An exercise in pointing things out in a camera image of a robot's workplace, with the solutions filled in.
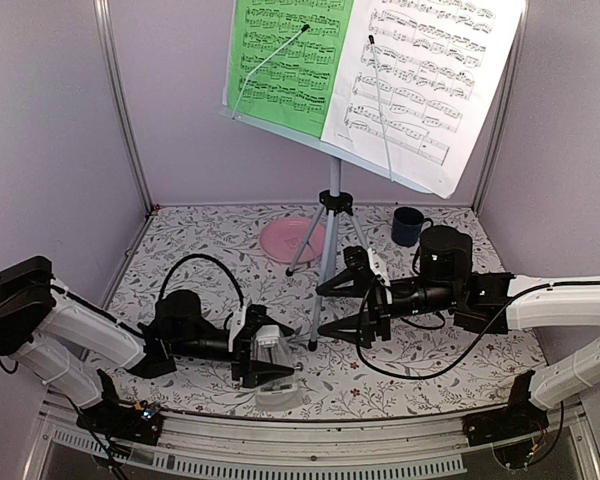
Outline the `front aluminium rail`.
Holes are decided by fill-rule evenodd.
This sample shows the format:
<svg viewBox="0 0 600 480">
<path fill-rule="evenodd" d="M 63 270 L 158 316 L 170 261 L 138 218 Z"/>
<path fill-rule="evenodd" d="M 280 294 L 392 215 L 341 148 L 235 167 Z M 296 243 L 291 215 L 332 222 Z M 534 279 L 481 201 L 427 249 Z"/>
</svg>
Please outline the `front aluminium rail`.
<svg viewBox="0 0 600 480">
<path fill-rule="evenodd" d="M 27 479 L 600 479 L 583 407 L 543 433 L 474 445 L 460 412 L 284 421 L 166 412 L 154 446 L 95 437 L 51 393 L 34 424 Z"/>
</svg>

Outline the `dark blue cup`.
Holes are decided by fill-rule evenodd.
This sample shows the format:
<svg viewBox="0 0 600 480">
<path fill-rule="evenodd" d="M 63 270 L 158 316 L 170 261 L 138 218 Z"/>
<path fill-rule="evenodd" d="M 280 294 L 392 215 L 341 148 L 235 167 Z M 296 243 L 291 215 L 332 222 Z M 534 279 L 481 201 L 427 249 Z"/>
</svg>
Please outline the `dark blue cup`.
<svg viewBox="0 0 600 480">
<path fill-rule="evenodd" d="M 393 212 L 391 240 L 402 247 L 413 247 L 419 242 L 422 230 L 434 222 L 420 210 L 412 207 L 398 207 Z"/>
</svg>

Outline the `white metronome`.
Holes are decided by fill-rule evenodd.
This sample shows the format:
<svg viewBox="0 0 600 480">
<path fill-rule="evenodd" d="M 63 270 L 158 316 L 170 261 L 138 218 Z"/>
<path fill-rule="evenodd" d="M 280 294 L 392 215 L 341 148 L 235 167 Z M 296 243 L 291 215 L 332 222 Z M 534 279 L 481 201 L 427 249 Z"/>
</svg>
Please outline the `white metronome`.
<svg viewBox="0 0 600 480">
<path fill-rule="evenodd" d="M 261 327 L 255 336 L 257 374 L 255 401 L 268 412 L 292 410 L 301 403 L 296 362 L 282 330 L 276 325 Z"/>
</svg>

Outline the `white sheet music paper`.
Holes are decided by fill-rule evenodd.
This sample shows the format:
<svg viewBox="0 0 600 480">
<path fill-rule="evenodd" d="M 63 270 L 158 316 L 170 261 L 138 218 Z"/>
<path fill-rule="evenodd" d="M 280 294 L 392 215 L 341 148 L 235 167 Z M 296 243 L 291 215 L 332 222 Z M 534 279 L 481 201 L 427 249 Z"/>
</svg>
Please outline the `white sheet music paper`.
<svg viewBox="0 0 600 480">
<path fill-rule="evenodd" d="M 321 139 L 447 199 L 499 86 L 523 1 L 356 1 Z"/>
</svg>

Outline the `green sheet music paper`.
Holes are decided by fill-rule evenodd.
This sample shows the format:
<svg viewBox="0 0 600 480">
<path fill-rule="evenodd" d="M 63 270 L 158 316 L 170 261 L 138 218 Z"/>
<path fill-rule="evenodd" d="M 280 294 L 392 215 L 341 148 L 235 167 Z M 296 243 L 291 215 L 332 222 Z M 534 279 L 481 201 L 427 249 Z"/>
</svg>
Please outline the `green sheet music paper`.
<svg viewBox="0 0 600 480">
<path fill-rule="evenodd" d="M 320 137 L 353 3 L 236 1 L 225 104 Z"/>
</svg>

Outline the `pink plastic plate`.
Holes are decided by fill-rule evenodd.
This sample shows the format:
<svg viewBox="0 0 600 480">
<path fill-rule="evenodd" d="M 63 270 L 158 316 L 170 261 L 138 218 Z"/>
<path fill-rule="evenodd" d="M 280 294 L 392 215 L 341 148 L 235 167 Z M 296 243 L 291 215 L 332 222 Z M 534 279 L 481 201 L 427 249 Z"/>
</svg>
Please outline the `pink plastic plate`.
<svg viewBox="0 0 600 480">
<path fill-rule="evenodd" d="M 290 265 L 300 249 L 304 237 L 311 226 L 306 217 L 284 217 L 267 224 L 259 236 L 262 252 L 271 260 Z M 326 228 L 318 223 L 309 238 L 309 244 L 299 257 L 299 263 L 317 260 L 321 257 L 325 243 Z"/>
</svg>

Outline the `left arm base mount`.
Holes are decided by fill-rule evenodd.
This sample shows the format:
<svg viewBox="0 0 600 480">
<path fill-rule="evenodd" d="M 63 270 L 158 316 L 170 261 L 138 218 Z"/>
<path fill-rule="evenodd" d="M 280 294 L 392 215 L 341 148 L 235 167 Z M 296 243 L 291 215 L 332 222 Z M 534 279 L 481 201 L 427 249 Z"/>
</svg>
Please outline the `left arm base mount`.
<svg viewBox="0 0 600 480">
<path fill-rule="evenodd" d="M 78 409 L 76 425 L 107 438 L 156 446 L 164 423 L 160 405 L 146 400 L 133 406 L 123 405 L 113 380 L 102 369 L 96 373 L 102 386 L 101 399 L 92 407 Z"/>
</svg>

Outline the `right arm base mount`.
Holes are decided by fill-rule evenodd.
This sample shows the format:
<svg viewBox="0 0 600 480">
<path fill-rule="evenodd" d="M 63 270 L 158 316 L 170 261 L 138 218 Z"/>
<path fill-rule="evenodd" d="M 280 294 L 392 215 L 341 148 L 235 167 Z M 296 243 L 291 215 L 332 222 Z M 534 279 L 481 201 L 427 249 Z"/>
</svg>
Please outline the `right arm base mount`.
<svg viewBox="0 0 600 480">
<path fill-rule="evenodd" d="M 527 438 L 522 442 L 496 448 L 496 460 L 508 469 L 524 469 L 532 463 L 549 426 L 546 411 L 534 406 L 530 401 L 529 387 L 533 375 L 534 371 L 530 370 L 514 380 L 504 407 L 468 414 L 462 418 L 462 430 L 470 446 L 539 434 L 538 440 Z"/>
</svg>

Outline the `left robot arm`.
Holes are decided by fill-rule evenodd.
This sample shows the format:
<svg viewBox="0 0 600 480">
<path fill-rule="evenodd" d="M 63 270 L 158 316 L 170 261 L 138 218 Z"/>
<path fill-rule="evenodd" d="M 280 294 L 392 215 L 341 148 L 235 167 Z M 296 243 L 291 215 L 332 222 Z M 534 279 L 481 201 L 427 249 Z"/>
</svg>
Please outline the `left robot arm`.
<svg viewBox="0 0 600 480">
<path fill-rule="evenodd" d="M 161 290 L 151 323 L 130 327 L 59 281 L 49 259 L 34 256 L 0 271 L 0 358 L 67 395 L 108 434 L 128 426 L 128 412 L 111 378 L 83 364 L 68 343 L 143 379 L 175 372 L 179 358 L 225 362 L 261 405 L 284 406 L 299 391 L 287 344 L 293 331 L 264 306 L 243 296 L 238 302 L 217 327 L 203 316 L 197 293 Z"/>
</svg>

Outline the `left aluminium frame post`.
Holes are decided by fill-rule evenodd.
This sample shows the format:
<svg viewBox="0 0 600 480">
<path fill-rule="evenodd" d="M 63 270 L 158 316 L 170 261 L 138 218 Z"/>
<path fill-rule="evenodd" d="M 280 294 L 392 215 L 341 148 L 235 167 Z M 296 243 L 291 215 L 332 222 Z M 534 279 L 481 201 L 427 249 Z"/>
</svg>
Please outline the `left aluminium frame post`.
<svg viewBox="0 0 600 480">
<path fill-rule="evenodd" d="M 155 203 L 140 158 L 128 102 L 124 91 L 122 71 L 117 55 L 111 16 L 111 4 L 107 0 L 94 0 L 93 7 L 105 71 L 110 85 L 112 101 L 116 112 L 117 122 L 120 127 L 122 142 L 145 215 L 150 216 L 154 211 Z"/>
</svg>

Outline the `right aluminium frame post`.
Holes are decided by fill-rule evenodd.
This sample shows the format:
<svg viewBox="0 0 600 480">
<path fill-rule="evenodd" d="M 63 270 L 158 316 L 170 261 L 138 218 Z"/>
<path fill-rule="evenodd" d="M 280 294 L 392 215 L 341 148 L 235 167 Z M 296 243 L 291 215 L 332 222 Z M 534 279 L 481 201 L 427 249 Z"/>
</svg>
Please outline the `right aluminium frame post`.
<svg viewBox="0 0 600 480">
<path fill-rule="evenodd" d="M 519 62 L 524 45 L 524 36 L 526 33 L 527 16 L 529 2 L 521 2 L 521 14 L 518 26 L 513 39 L 513 43 L 504 66 L 503 75 L 497 90 L 496 115 L 492 123 L 489 134 L 487 150 L 484 163 L 481 168 L 479 182 L 476 187 L 475 195 L 471 208 L 476 216 L 479 216 L 486 204 L 489 186 L 495 171 L 498 155 L 501 149 L 501 142 L 506 129 L 509 107 L 514 90 L 514 83 L 518 74 Z"/>
</svg>

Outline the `aluminium frame post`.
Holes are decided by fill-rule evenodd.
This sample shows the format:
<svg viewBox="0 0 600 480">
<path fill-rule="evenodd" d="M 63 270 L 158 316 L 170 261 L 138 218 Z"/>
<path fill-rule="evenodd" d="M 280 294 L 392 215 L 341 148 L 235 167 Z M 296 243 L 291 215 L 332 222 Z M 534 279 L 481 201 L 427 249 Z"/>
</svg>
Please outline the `aluminium frame post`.
<svg viewBox="0 0 600 480">
<path fill-rule="evenodd" d="M 150 216 L 154 211 L 155 203 L 140 158 L 128 102 L 124 91 L 122 71 L 117 55 L 111 16 L 111 4 L 107 0 L 94 0 L 93 7 L 105 71 L 110 85 L 112 101 L 116 112 L 117 122 L 120 127 L 122 142 L 145 215 Z"/>
<path fill-rule="evenodd" d="M 527 16 L 529 2 L 521 2 L 521 14 L 518 26 L 513 39 L 513 43 L 504 66 L 503 75 L 497 90 L 496 115 L 492 123 L 489 134 L 487 150 L 484 163 L 481 168 L 479 182 L 476 187 L 475 195 L 471 208 L 476 216 L 479 216 L 486 204 L 489 186 L 495 171 L 498 155 L 501 149 L 501 142 L 506 129 L 509 107 L 514 90 L 514 83 L 518 74 L 519 62 L 524 45 L 524 36 L 526 33 Z"/>
</svg>

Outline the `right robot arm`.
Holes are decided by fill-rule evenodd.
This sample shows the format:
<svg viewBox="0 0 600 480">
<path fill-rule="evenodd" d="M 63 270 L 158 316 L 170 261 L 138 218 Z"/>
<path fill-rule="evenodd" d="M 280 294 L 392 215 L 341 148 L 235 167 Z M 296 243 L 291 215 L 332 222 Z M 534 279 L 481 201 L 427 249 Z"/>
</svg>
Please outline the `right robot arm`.
<svg viewBox="0 0 600 480">
<path fill-rule="evenodd" d="M 345 268 L 316 289 L 322 297 L 359 298 L 355 316 L 312 325 L 310 341 L 320 336 L 368 348 L 391 337 L 391 321 L 448 310 L 455 325 L 478 337 L 555 326 L 600 327 L 600 276 L 543 279 L 511 273 L 474 272 L 472 238 L 444 225 L 420 235 L 410 278 L 391 280 L 373 249 L 344 251 Z M 514 380 L 497 427 L 517 436 L 536 412 L 600 383 L 600 336 L 563 360 L 530 370 Z"/>
</svg>

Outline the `grey perforated music stand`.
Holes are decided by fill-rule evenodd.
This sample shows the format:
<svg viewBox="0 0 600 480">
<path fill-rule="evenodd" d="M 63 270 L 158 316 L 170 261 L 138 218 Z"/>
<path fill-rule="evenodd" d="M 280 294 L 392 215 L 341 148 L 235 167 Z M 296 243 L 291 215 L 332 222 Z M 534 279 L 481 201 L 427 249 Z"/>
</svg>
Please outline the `grey perforated music stand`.
<svg viewBox="0 0 600 480">
<path fill-rule="evenodd" d="M 486 120 L 484 122 L 481 133 L 479 134 L 478 140 L 475 144 L 474 150 L 469 158 L 471 159 L 479 159 L 481 162 L 481 168 L 484 163 L 485 153 L 487 150 L 487 143 L 489 134 L 492 128 L 492 123 L 494 121 L 496 115 L 496 103 L 495 98 L 498 93 L 496 90 L 496 94 L 494 96 L 494 100 L 491 104 L 491 107 L 488 111 Z M 260 129 L 269 131 L 281 137 L 290 139 L 299 144 L 310 147 L 314 150 L 320 151 L 330 156 L 331 158 L 331 166 L 330 166 L 330 184 L 329 187 L 320 194 L 319 197 L 319 205 L 313 216 L 314 223 L 324 223 L 326 226 L 326 237 L 325 243 L 322 250 L 322 259 L 320 266 L 320 277 L 322 280 L 327 280 L 331 278 L 335 273 L 336 268 L 336 252 L 337 252 L 337 237 L 339 230 L 339 220 L 341 217 L 351 216 L 353 213 L 353 200 L 352 197 L 345 193 L 341 187 L 341 170 L 344 163 L 350 163 L 355 166 L 361 167 L 367 171 L 370 171 L 374 174 L 382 176 L 384 178 L 389 179 L 392 182 L 395 182 L 399 185 L 405 186 L 413 191 L 424 193 L 424 194 L 432 194 L 422 187 L 408 182 L 408 181 L 393 181 L 391 180 L 379 167 L 371 164 L 368 161 L 365 161 L 359 157 L 356 157 L 350 154 L 347 151 L 344 151 L 340 148 L 337 148 L 333 145 L 325 143 L 322 141 L 321 136 L 316 138 L 310 136 L 308 134 L 298 132 L 292 130 L 290 128 L 274 124 L 271 122 L 267 122 L 258 118 L 254 118 L 247 115 L 236 115 L 231 112 L 228 106 L 225 104 L 226 100 L 226 84 L 223 93 L 223 104 L 225 108 L 225 112 L 231 118 L 245 123 L 250 124 Z"/>
</svg>

